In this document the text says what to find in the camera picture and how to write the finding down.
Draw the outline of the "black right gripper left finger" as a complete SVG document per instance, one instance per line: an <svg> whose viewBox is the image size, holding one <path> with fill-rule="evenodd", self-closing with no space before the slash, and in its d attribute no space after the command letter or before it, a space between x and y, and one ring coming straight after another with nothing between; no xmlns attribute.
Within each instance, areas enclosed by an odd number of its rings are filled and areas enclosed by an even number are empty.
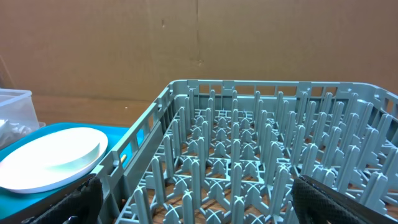
<svg viewBox="0 0 398 224"><path fill-rule="evenodd" d="M26 218L23 224L96 223L103 205L102 183L90 177L72 193L41 215Z"/></svg>

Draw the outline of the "white napkin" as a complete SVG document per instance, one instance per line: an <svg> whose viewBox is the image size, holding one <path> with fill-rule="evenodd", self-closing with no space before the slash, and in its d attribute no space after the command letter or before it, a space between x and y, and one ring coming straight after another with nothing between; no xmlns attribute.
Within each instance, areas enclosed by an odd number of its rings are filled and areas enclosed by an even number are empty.
<svg viewBox="0 0 398 224"><path fill-rule="evenodd" d="M30 134L32 129L19 123L10 123L8 119L1 120L1 149Z"/></svg>

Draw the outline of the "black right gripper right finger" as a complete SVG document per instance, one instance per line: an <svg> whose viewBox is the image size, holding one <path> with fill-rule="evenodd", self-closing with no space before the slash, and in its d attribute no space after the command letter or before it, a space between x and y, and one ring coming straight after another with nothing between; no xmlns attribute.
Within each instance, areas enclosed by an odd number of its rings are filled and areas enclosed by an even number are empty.
<svg viewBox="0 0 398 224"><path fill-rule="evenodd" d="M397 223L307 175L294 180L291 195L300 224Z"/></svg>

